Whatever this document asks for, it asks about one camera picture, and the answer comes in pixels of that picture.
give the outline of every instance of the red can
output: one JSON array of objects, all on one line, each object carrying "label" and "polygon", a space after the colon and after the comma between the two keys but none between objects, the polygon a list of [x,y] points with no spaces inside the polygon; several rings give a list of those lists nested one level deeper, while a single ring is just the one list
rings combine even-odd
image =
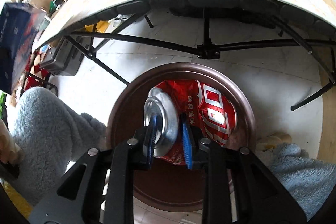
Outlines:
[{"label": "red can", "polygon": [[[159,115],[163,116],[163,120],[169,121],[170,117],[174,120],[181,113],[186,113],[189,124],[199,127],[205,137],[211,138],[221,146],[226,144],[236,127],[237,114],[232,103],[221,92],[198,80],[166,80],[154,89],[156,93],[160,89],[167,94],[168,96],[164,96],[165,100],[171,99],[175,106],[174,111],[171,108],[169,112],[161,111]],[[162,99],[155,98],[155,100],[162,103],[162,106],[166,104]],[[145,107],[145,117],[148,117],[150,112],[151,110]],[[170,150],[165,155],[158,157],[172,164],[184,165],[181,133],[178,126],[174,127],[174,130],[177,130],[175,142],[171,144]]]}]

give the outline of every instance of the white marble floor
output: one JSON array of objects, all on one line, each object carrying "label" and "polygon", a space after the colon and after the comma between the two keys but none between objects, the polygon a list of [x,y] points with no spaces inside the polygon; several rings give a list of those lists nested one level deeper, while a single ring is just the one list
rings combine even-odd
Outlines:
[{"label": "white marble floor", "polygon": [[[202,43],[202,20],[175,17],[165,10],[153,11],[148,16],[154,28],[150,29],[141,19],[121,34],[191,47]],[[211,20],[210,37],[215,44],[280,38],[276,30],[232,20]],[[286,132],[311,157],[317,156],[322,130],[322,99],[294,112],[290,110],[290,106],[321,88],[317,64],[300,47],[223,52],[220,60],[205,60],[164,48],[110,41],[98,51],[97,57],[128,81],[166,63],[194,62],[212,67],[228,76],[244,92],[253,109],[259,137]],[[86,58],[75,76],[57,76],[53,82],[58,85],[61,100],[76,112],[87,112],[105,124],[125,88],[123,83]],[[143,224],[200,223],[201,215],[163,212],[135,200],[134,219]]]}]

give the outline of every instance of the person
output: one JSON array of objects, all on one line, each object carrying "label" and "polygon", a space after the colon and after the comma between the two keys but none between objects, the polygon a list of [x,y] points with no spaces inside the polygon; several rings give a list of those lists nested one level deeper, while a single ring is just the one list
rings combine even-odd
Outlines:
[{"label": "person", "polygon": [[4,126],[0,130],[1,161],[19,163],[20,169],[16,180],[6,181],[32,206],[56,185],[70,161],[92,147],[105,149],[103,123],[87,113],[77,114],[40,87],[21,96],[10,133]]}]

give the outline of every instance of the fuzzy gray pants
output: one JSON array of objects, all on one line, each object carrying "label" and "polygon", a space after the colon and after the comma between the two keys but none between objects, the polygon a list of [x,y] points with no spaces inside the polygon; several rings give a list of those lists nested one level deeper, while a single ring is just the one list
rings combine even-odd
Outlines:
[{"label": "fuzzy gray pants", "polygon": [[16,111],[11,134],[25,158],[18,179],[9,183],[34,206],[64,175],[69,161],[104,147],[106,127],[86,113],[78,115],[44,88],[27,90]]}]

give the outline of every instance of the metal rivet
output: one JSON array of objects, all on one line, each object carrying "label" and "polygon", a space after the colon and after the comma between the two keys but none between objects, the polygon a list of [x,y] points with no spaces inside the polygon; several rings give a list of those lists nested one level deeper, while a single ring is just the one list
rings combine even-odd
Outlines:
[{"label": "metal rivet", "polygon": [[211,140],[208,138],[201,138],[201,144],[209,145],[211,143]]},{"label": "metal rivet", "polygon": [[250,153],[250,150],[247,147],[242,147],[239,149],[239,152],[243,155],[248,155]]},{"label": "metal rivet", "polygon": [[97,148],[90,148],[89,151],[87,152],[90,156],[95,156],[98,154],[98,149]]},{"label": "metal rivet", "polygon": [[127,141],[128,145],[136,145],[138,140],[136,138],[131,138]]}]

